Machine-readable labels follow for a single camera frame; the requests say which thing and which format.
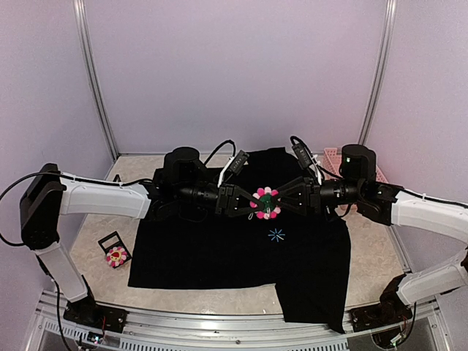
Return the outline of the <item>flower brooch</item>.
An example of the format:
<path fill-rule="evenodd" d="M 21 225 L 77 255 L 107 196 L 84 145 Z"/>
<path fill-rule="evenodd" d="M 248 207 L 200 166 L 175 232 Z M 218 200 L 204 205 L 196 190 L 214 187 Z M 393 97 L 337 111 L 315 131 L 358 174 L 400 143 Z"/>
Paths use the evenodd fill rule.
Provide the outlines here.
<path fill-rule="evenodd" d="M 114 246 L 106 254 L 106 260 L 110 267 L 119 267 L 127 261 L 127 251 L 122 246 Z"/>
<path fill-rule="evenodd" d="M 279 192 L 269 186 L 258 188 L 253 197 L 259 200 L 264 207 L 263 210 L 255 211 L 254 215 L 262 220 L 275 219 L 281 212 L 281 208 L 273 202 L 279 199 L 278 195 Z"/>

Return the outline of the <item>pink plastic basket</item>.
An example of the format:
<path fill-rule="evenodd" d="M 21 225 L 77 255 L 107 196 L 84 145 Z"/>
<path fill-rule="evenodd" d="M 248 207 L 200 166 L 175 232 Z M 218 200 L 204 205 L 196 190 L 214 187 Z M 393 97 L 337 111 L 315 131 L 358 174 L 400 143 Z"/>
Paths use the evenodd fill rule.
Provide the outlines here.
<path fill-rule="evenodd" d="M 374 151 L 358 144 L 341 149 L 341 164 L 335 178 L 320 187 L 321 206 L 357 206 L 361 215 L 376 216 L 384 212 L 391 198 L 391 188 L 377 181 L 377 156 Z"/>

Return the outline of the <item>black t-shirt blue logo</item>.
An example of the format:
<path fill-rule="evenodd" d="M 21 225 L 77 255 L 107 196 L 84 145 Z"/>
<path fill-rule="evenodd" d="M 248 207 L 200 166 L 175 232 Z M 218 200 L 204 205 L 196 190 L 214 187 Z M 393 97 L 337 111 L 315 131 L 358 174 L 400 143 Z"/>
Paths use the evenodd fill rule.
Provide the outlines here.
<path fill-rule="evenodd" d="M 228 218 L 192 205 L 137 229 L 128 285 L 208 290 L 273 284 L 287 322 L 343 332 L 350 234 L 334 214 Z"/>

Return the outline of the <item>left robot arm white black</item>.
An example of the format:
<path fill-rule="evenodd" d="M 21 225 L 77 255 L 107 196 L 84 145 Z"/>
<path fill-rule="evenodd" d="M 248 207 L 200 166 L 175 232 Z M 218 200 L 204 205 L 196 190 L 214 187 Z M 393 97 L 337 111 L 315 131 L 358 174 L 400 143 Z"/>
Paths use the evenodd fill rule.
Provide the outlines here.
<path fill-rule="evenodd" d="M 115 333 L 122 333 L 127 311 L 96 302 L 60 242 L 60 216 L 99 214 L 160 221 L 175 216 L 184 203 L 228 217 L 265 208 L 259 197 L 224 182 L 222 174 L 213 182 L 199 151 L 191 147 L 176 148 L 165 155 L 160 181 L 121 183 L 79 178 L 59 171 L 52 163 L 29 177 L 32 182 L 20 200 L 21 238 L 66 298 L 64 319 Z"/>

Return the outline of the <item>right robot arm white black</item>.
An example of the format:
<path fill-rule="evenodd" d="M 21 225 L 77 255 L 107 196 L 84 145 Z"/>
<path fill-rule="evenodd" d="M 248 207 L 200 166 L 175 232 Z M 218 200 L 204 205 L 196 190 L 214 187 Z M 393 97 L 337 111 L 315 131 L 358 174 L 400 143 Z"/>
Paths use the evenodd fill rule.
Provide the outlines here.
<path fill-rule="evenodd" d="M 306 216 L 355 204 L 359 214 L 378 224 L 415 227 L 467 242 L 466 204 L 379 182 L 377 156 L 371 149 L 358 144 L 343 146 L 339 174 L 326 180 L 325 169 L 306 144 L 296 137 L 291 141 L 300 167 L 311 176 L 278 188 L 273 203 L 281 209 Z M 463 249 L 442 263 L 392 279 L 379 303 L 351 311 L 353 328 L 360 331 L 414 318 L 419 300 L 466 285 L 467 250 Z"/>

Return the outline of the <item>front aluminium rail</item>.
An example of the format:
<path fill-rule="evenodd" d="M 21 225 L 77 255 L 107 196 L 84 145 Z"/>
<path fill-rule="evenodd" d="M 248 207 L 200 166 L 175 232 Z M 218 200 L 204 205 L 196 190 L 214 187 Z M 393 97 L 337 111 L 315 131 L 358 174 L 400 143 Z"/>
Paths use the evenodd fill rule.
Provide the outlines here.
<path fill-rule="evenodd" d="M 359 287 L 350 282 L 347 292 L 345 334 L 326 325 L 286 323 L 272 285 L 241 290 L 148 290 L 92 287 L 105 306 L 128 311 L 122 333 L 105 332 L 104 344 L 85 343 L 97 332 L 62 320 L 70 348 L 83 340 L 90 350 L 384 350 L 375 339 L 403 323 L 354 332 L 348 310 L 376 303 L 382 284 Z M 26 340 L 19 350 L 66 350 L 56 319 L 55 291 L 43 291 Z M 396 350 L 454 350 L 437 302 L 417 306 L 415 326 Z"/>

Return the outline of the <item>right aluminium frame post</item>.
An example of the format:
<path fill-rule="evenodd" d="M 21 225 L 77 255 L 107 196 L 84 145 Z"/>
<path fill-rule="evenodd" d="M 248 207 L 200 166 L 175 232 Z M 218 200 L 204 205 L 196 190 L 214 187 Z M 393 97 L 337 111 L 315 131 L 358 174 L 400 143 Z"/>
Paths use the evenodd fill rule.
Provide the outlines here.
<path fill-rule="evenodd" d="M 390 55 L 393 31 L 395 28 L 397 5 L 397 0 L 387 0 L 385 2 L 385 15 L 377 51 L 376 66 L 371 82 L 369 98 L 366 103 L 363 122 L 361 124 L 361 130 L 358 136 L 358 145 L 365 146 L 371 134 L 371 128 L 376 115 L 377 105 L 388 65 L 388 57 Z"/>

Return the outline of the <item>aluminium frame post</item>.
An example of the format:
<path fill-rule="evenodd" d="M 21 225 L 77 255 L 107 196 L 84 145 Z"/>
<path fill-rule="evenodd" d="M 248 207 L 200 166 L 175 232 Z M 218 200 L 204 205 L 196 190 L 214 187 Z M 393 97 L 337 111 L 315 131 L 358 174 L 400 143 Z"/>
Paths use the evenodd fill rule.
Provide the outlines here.
<path fill-rule="evenodd" d="M 107 116 L 107 111 L 102 95 L 102 89 L 99 84 L 97 68 L 94 62 L 91 37 L 86 16 L 86 3 L 84 2 L 84 0 L 74 0 L 73 8 L 78 28 L 78 36 L 80 39 L 80 46 L 83 54 L 86 75 L 88 78 L 88 84 L 91 89 L 91 95 L 93 97 L 94 106 L 97 111 L 99 124 L 102 128 L 105 144 L 109 151 L 110 157 L 113 161 L 116 161 L 119 158 L 120 153 L 118 150 L 116 139 L 113 134 L 112 127 L 110 125 L 110 120 Z"/>
<path fill-rule="evenodd" d="M 369 98 L 366 103 L 363 122 L 361 124 L 361 130 L 358 136 L 358 145 L 365 146 L 371 134 L 371 128 L 376 115 L 377 105 L 388 65 L 388 57 L 390 55 L 393 31 L 395 28 L 397 5 L 397 0 L 387 0 L 385 2 L 385 15 L 377 51 L 376 66 L 371 82 Z"/>

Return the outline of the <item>left aluminium frame post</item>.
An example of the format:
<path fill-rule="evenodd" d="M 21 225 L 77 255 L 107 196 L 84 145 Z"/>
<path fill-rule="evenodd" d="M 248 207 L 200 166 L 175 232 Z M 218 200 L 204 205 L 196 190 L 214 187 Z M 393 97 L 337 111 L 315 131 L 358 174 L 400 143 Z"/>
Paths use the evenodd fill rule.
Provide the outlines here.
<path fill-rule="evenodd" d="M 97 68 L 94 62 L 91 37 L 86 16 L 86 3 L 84 2 L 84 0 L 74 0 L 73 8 L 78 28 L 78 36 L 80 39 L 80 46 L 83 54 L 86 75 L 88 78 L 88 84 L 91 89 L 91 95 L 93 97 L 94 106 L 97 111 L 99 124 L 102 128 L 105 144 L 109 151 L 110 157 L 113 161 L 116 161 L 119 158 L 120 153 L 118 150 L 116 139 L 113 134 L 112 127 L 110 125 L 110 120 L 107 116 L 107 111 L 102 95 L 102 89 L 99 84 Z"/>

